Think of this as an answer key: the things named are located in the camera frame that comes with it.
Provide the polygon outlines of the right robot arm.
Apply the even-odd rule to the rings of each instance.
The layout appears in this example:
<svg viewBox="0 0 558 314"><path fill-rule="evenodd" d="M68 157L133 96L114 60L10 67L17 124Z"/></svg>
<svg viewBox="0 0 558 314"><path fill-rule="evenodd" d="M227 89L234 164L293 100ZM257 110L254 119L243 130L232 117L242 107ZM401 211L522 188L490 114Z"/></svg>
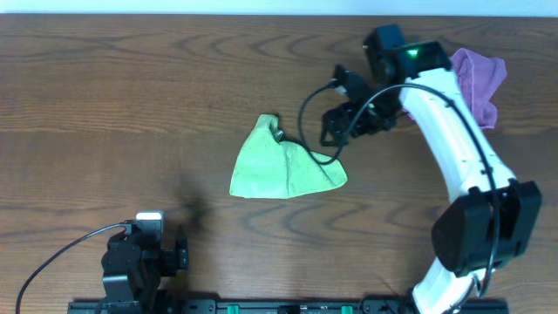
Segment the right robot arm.
<svg viewBox="0 0 558 314"><path fill-rule="evenodd" d="M368 84L337 66L330 86L346 100L322 117L320 143L341 151L363 134L392 129L401 112L418 125L446 183L449 207L432 227L435 260L406 298L387 313L494 313L485 300L493 273L526 251L541 192L520 182L491 148L459 89L450 58L436 41L409 44L395 24L363 42L374 78Z"/></svg>

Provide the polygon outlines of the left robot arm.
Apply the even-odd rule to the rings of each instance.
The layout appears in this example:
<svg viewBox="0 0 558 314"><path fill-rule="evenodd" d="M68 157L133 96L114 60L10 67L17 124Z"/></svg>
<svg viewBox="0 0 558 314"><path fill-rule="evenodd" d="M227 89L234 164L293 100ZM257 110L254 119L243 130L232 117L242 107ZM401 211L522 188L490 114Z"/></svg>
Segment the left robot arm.
<svg viewBox="0 0 558 314"><path fill-rule="evenodd" d="M124 222L125 229L112 236L101 259L105 300L97 313L174 313L169 294L160 288L163 277L176 276L188 267L187 236L178 227L174 245L161 246L162 220Z"/></svg>

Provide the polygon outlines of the light green microfiber cloth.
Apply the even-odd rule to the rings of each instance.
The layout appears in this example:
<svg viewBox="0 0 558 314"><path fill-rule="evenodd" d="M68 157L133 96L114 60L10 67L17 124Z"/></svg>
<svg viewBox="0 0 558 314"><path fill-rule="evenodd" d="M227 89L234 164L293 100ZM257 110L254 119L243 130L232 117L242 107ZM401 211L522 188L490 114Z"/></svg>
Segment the light green microfiber cloth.
<svg viewBox="0 0 558 314"><path fill-rule="evenodd" d="M342 164L327 165L327 155L309 154L284 140L275 115L262 114L236 158L229 187L232 196L289 199L342 187L348 176Z"/></svg>

